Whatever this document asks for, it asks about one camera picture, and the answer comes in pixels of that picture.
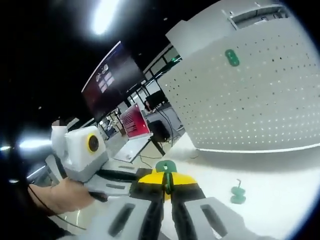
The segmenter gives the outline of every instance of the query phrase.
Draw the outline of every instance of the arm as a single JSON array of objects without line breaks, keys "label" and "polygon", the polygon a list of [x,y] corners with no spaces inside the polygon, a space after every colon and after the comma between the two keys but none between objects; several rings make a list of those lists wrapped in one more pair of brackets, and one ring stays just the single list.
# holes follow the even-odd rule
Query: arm
[{"label": "arm", "polygon": [[[28,192],[33,202],[39,208],[45,210],[48,215],[80,210],[89,206],[94,201],[94,198],[90,196],[88,189],[83,184],[69,178],[63,179],[58,185],[53,187],[40,187],[30,184]],[[39,201],[33,192],[52,212]]]}]

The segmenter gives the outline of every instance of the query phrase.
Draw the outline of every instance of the ceiling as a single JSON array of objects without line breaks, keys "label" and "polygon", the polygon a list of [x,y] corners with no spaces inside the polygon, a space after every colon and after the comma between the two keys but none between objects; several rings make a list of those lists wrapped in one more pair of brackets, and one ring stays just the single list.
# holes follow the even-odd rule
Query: ceiling
[{"label": "ceiling", "polygon": [[81,89],[105,54],[122,41],[145,67],[169,44],[165,34],[214,0],[121,0],[102,35],[91,28],[100,0],[7,1],[2,125],[48,127],[58,117],[92,118]]}]

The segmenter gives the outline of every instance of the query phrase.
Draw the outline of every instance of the white pegboard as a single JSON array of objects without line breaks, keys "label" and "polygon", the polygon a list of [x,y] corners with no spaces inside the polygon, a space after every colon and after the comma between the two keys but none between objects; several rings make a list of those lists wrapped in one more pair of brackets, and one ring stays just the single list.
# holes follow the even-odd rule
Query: white pegboard
[{"label": "white pegboard", "polygon": [[213,42],[159,84],[196,148],[281,150],[320,143],[319,74],[318,51],[291,17]]}]

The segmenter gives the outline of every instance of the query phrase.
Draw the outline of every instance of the green object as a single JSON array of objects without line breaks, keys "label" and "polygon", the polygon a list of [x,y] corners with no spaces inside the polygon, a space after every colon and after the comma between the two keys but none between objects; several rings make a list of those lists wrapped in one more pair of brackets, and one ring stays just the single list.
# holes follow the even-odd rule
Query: green object
[{"label": "green object", "polygon": [[224,52],[224,55],[229,61],[229,64],[233,67],[237,67],[240,65],[239,58],[237,57],[237,54],[232,49],[228,49]]},{"label": "green object", "polygon": [[159,172],[165,172],[165,173],[176,173],[177,167],[176,164],[171,160],[163,160],[159,161],[155,165],[155,170],[157,173]]},{"label": "green object", "polygon": [[231,193],[233,196],[231,197],[230,201],[233,204],[243,204],[246,201],[246,197],[244,196],[246,193],[246,190],[240,187],[241,180],[237,179],[239,181],[238,186],[234,186],[231,188]]}]

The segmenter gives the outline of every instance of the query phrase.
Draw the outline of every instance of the laptop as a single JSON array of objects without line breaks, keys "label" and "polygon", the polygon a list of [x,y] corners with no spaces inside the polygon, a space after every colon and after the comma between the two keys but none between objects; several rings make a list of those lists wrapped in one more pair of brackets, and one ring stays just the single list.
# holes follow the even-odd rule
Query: laptop
[{"label": "laptop", "polygon": [[120,119],[128,141],[113,158],[131,163],[151,141],[153,134],[137,103],[121,114]]}]

